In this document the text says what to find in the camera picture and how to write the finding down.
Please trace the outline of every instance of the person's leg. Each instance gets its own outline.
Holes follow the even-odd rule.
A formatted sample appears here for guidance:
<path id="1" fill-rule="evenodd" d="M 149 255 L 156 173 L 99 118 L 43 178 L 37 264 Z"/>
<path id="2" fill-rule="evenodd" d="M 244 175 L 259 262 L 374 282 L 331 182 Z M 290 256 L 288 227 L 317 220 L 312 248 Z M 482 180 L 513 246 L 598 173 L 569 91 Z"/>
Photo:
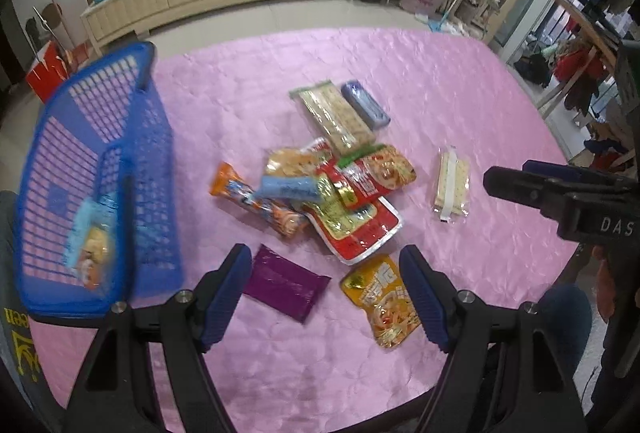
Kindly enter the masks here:
<path id="1" fill-rule="evenodd" d="M 559 360 L 572 376 L 591 333 L 591 304 L 575 285 L 552 286 L 540 298 L 538 311 L 555 339 Z"/>

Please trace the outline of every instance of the tiled floor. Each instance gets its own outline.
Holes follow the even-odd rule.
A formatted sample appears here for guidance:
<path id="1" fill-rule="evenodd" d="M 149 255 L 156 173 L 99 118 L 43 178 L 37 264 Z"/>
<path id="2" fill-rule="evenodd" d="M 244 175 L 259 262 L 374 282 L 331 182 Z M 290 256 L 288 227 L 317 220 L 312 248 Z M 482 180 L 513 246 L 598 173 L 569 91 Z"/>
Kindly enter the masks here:
<path id="1" fill-rule="evenodd" d="M 351 26 L 426 29 L 412 15 L 395 7 L 350 3 L 346 0 L 291 0 L 233 8 L 192 18 L 188 22 L 154 32 L 149 40 L 156 45 L 158 58 L 166 58 L 223 41 L 271 32 Z M 532 88 L 515 70 L 511 69 L 511 72 L 533 102 L 542 95 L 542 90 Z M 40 100 L 30 94 L 10 110 L 2 123 L 0 189 L 18 191 L 20 175 L 41 109 Z M 567 158 L 577 154 L 583 148 L 582 140 L 588 138 L 588 132 L 578 130 L 571 119 L 572 115 L 561 106 L 548 119 L 548 125 Z M 581 284 L 589 290 L 593 277 L 583 277 Z M 591 355 L 583 359 L 579 373 L 576 374 L 579 391 L 596 365 L 603 333 L 602 326 L 594 329 L 588 349 Z"/>
<path id="2" fill-rule="evenodd" d="M 540 86 L 522 79 L 512 66 L 508 66 L 508 69 L 511 75 L 516 78 L 520 87 L 529 95 L 531 102 L 537 102 L 546 93 L 546 90 L 543 90 Z M 552 77 L 551 81 L 547 88 L 554 88 L 558 85 L 558 80 L 555 77 Z M 578 155 L 584 149 L 584 141 L 591 138 L 589 130 L 585 127 L 578 128 L 574 124 L 575 114 L 575 111 L 564 109 L 561 102 L 546 118 L 546 125 L 558 141 L 558 145 L 567 160 Z"/>
<path id="3" fill-rule="evenodd" d="M 426 29 L 413 15 L 393 6 L 346 0 L 282 0 L 200 16 L 153 32 L 148 40 L 158 48 L 158 57 L 165 58 L 222 41 L 324 27 Z"/>

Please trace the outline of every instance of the red snack package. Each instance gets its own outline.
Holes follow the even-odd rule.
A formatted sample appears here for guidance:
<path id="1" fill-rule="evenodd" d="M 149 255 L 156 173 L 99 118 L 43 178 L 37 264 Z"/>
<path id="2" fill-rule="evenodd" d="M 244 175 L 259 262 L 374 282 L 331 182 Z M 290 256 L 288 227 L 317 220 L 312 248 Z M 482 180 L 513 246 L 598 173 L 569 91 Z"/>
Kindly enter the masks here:
<path id="1" fill-rule="evenodd" d="M 375 253 L 402 227 L 400 215 L 382 197 L 360 209 L 349 210 L 326 175 L 318 177 L 318 188 L 322 203 L 306 202 L 302 211 L 331 252 L 347 265 Z"/>
<path id="2" fill-rule="evenodd" d="M 393 146 L 353 161 L 343 169 L 334 162 L 321 166 L 340 200 L 350 210 L 359 209 L 374 200 L 410 184 L 416 179 L 414 167 Z"/>

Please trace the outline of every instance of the table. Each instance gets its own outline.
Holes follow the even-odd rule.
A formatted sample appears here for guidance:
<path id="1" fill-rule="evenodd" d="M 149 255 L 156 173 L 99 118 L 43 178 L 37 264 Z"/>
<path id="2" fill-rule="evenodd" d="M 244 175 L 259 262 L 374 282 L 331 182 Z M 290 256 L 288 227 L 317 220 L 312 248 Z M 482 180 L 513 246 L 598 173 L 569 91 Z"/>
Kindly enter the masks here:
<path id="1" fill-rule="evenodd" d="M 175 201 L 186 286 L 220 265 L 234 243 L 266 244 L 287 259 L 331 276 L 304 325 L 242 297 L 225 338 L 206 363 L 242 433 L 334 431 L 422 394 L 444 354 L 421 329 L 393 350 L 372 339 L 364 312 L 342 294 L 342 265 L 308 229 L 283 242 L 262 220 L 212 198 L 209 182 L 228 161 L 255 184 L 267 150 L 301 146 L 318 135 L 287 96 L 324 79 L 357 78 L 388 110 L 379 142 L 394 144 L 418 179 L 388 199 L 404 227 L 383 252 L 395 260 L 415 243 L 434 269 L 487 303 L 536 301 L 575 245 L 529 207 L 488 197 L 482 173 L 527 159 L 564 163 L 529 97 L 484 45 L 469 38 L 397 29 L 284 32 L 215 45 L 159 61 L 153 70 L 174 129 Z M 470 215 L 440 223 L 433 213 L 438 148 L 457 146 L 471 162 Z M 92 331 L 32 323 L 42 369 L 66 403 Z M 166 427 L 180 431 L 161 349 L 152 349 Z"/>
<path id="2" fill-rule="evenodd" d="M 576 83 L 576 81 L 580 78 L 580 76 L 587 69 L 591 61 L 596 57 L 598 51 L 602 55 L 602 63 L 604 67 L 607 69 L 607 72 L 611 75 L 614 75 L 616 68 L 616 56 L 611 50 L 610 46 L 604 40 L 604 38 L 600 35 L 595 25 L 587 19 L 587 17 L 580 12 L 574 4 L 569 2 L 569 0 L 554 0 L 556 4 L 564 8 L 564 10 L 569 14 L 569 16 L 578 23 L 578 26 L 581 28 L 580 33 L 585 35 L 592 43 L 591 50 L 589 51 L 589 58 L 584 66 L 582 66 L 578 71 L 574 74 L 574 76 L 566 83 L 559 84 L 552 90 L 546 93 L 540 100 L 536 103 L 536 108 L 542 109 L 544 106 L 550 102 L 548 108 L 542 113 L 542 119 L 546 119 L 552 111 L 556 108 L 556 106 L 564 99 L 564 96 L 569 93 L 572 86 Z"/>

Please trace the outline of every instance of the blue snack package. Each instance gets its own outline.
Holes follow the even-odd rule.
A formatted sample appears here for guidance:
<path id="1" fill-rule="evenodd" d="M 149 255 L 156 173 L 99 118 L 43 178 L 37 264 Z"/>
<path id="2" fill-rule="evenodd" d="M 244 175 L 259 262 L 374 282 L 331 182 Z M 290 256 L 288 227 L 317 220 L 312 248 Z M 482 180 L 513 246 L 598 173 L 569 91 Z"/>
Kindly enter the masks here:
<path id="1" fill-rule="evenodd" d="M 340 92 L 370 129 L 381 129 L 391 122 L 391 118 L 359 81 L 348 80 L 340 87 Z"/>
<path id="2" fill-rule="evenodd" d="M 264 175 L 255 191 L 260 198 L 320 202 L 318 181 L 314 177 L 272 177 Z"/>

